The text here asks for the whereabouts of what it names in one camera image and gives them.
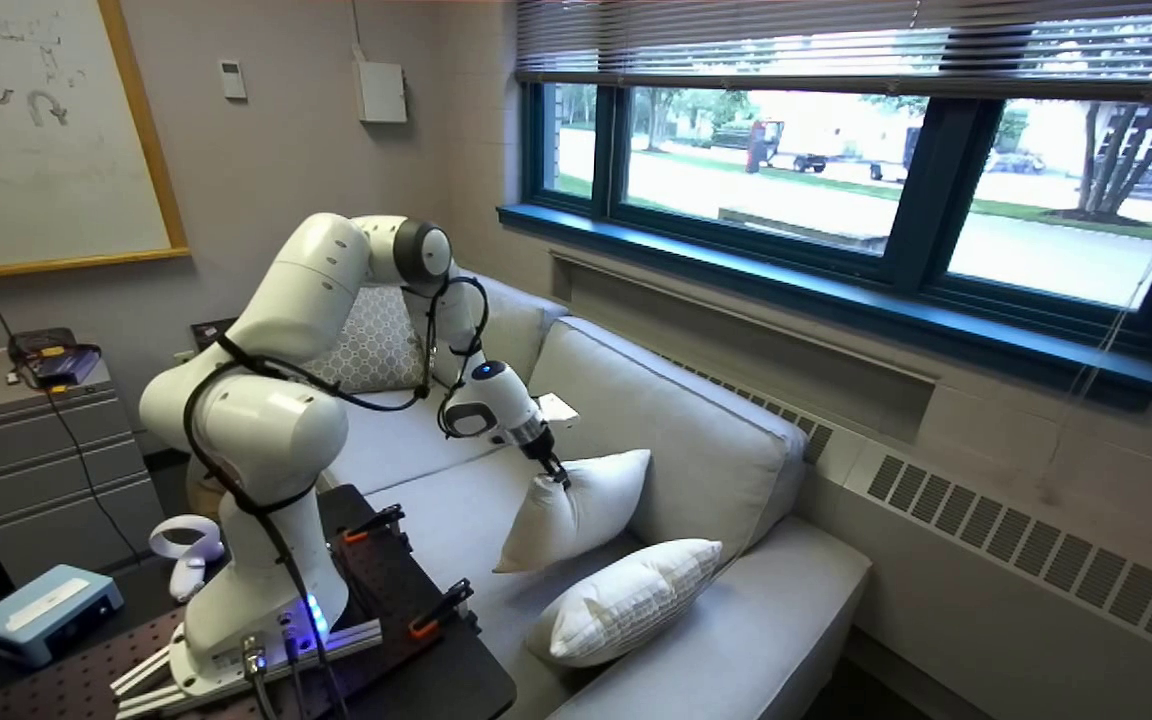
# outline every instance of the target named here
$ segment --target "thermostat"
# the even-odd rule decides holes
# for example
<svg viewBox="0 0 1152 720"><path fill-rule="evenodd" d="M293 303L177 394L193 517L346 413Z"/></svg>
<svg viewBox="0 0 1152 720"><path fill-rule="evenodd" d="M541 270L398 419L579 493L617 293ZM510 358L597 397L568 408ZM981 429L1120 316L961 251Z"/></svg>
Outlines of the thermostat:
<svg viewBox="0 0 1152 720"><path fill-rule="evenodd" d="M247 100L243 67L238 60L220 60L220 88L230 100Z"/></svg>

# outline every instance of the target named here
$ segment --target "blue device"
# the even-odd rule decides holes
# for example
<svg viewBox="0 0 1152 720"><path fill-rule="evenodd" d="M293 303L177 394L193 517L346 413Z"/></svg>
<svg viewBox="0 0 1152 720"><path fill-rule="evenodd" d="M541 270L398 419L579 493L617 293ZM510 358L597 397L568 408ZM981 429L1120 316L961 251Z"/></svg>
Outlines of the blue device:
<svg viewBox="0 0 1152 720"><path fill-rule="evenodd" d="M123 597L113 578L56 564L0 601L0 655L41 667L119 607Z"/></svg>

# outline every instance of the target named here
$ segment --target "whiteboard frame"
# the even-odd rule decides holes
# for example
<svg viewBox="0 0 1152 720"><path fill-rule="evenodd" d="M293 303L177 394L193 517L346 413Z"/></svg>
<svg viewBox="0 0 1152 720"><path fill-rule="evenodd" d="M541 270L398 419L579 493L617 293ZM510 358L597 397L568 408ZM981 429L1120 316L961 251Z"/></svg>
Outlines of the whiteboard frame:
<svg viewBox="0 0 1152 720"><path fill-rule="evenodd" d="M154 127L154 114L150 111L150 99L145 94L145 81L141 78L141 68L136 65L136 53L132 53L132 37L127 32L127 18L123 17L123 5L119 0L96 0L96 5L99 6L101 21L105 23L105 35L109 37L109 48L114 51L114 65L118 67L119 77L123 81L127 105L132 111L136 135L141 137L141 150L145 152L145 165L150 169L150 183L154 184L154 196L159 200L162 225L168 232L168 245L160 250L143 250L119 255L84 255L82 258L59 258L35 263L6 264L0 265L0 276L45 273L51 270L92 268L92 266L97 265L141 263L142 260L161 260L164 258L183 258L183 256L189 255L189 243L184 236L184 223L180 222L180 206L172 190L168 161L164 158L159 131Z"/></svg>

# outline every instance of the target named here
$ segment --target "window blinds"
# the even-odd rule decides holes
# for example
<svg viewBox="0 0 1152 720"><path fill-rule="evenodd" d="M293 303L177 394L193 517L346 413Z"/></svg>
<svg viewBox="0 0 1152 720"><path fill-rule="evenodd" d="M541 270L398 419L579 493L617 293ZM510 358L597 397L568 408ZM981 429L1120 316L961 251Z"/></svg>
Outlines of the window blinds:
<svg viewBox="0 0 1152 720"><path fill-rule="evenodd" d="M517 76L1152 101L1152 1L520 0Z"/></svg>

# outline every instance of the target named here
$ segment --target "radiator vent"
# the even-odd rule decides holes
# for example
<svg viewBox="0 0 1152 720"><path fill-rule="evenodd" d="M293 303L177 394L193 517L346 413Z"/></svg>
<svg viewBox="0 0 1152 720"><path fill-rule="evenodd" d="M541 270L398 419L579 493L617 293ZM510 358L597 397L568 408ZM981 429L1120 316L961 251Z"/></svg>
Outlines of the radiator vent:
<svg viewBox="0 0 1152 720"><path fill-rule="evenodd" d="M1152 569L887 455L869 497L1152 639Z"/></svg>
<svg viewBox="0 0 1152 720"><path fill-rule="evenodd" d="M664 353L658 353L658 355L660 355L660 357L664 357L667 361L670 361L670 363L687 370L687 372L689 373L707 379L707 381L713 382L717 386L722 387L723 389L735 392L736 395L740 395L741 397L744 397L745 400L753 402L755 406L765 407L765 409L767 409L772 414L780 415L782 416L782 418L790 420L791 423L797 425L797 427L803 430L804 434L808 435L808 446L803 450L803 458L813 465L814 462L817 462L817 460L820 460L820 455L824 454L824 448L826 448L826 446L828 445L829 438L833 437L833 429L829 427L829 425L826 425L818 419L808 418L808 416L805 415L796 414L794 410L788 409L788 407L782 406L780 404L780 402L774 401L773 397L767 397L765 395L760 395L759 392L756 392L753 389L746 387L740 387L736 386L736 384L725 381L721 378L717 378L713 374L704 372L704 370L699 370L692 367L691 365L687 365L685 363L681 363L681 361L673 359L673 357L669 357Z"/></svg>

